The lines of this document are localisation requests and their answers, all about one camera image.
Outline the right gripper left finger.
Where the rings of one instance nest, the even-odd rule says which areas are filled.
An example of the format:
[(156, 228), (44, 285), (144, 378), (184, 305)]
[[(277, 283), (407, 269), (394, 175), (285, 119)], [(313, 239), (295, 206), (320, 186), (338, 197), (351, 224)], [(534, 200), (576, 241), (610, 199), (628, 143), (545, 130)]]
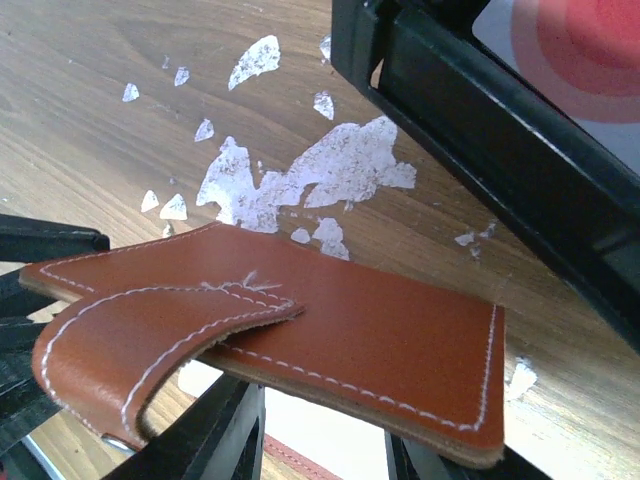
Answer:
[(224, 374), (166, 431), (106, 477), (258, 479), (265, 417), (264, 388)]

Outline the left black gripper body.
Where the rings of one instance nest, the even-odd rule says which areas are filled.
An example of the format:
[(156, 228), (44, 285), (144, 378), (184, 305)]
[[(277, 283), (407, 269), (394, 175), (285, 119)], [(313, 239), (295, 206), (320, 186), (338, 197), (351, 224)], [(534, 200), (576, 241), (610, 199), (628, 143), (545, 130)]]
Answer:
[[(109, 249), (109, 237), (92, 228), (1, 216), (3, 262), (28, 264)], [(15, 269), (1, 276), (1, 477), (60, 479), (60, 471), (30, 438), (60, 411), (31, 371), (34, 344), (44, 326), (29, 316), (54, 299), (21, 286), (19, 275)]]

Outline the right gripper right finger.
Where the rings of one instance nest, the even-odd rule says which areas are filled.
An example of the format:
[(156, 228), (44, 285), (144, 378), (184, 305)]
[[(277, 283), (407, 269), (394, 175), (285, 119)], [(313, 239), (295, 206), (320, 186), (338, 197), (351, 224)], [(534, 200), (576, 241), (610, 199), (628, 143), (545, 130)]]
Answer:
[(385, 432), (390, 479), (403, 480), (537, 480), (543, 472), (518, 453), (506, 448), (494, 467), (478, 470), (461, 466), (415, 442)]

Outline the brown leather card holder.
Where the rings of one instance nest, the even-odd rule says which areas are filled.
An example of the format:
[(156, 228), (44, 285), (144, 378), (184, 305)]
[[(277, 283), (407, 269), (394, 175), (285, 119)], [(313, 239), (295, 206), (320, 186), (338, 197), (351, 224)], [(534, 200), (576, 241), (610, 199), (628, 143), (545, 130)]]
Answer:
[(504, 451), (504, 312), (485, 301), (214, 222), (32, 263), (66, 302), (35, 343), (36, 381), (101, 436), (152, 438), (149, 403), (201, 357), (473, 468)]

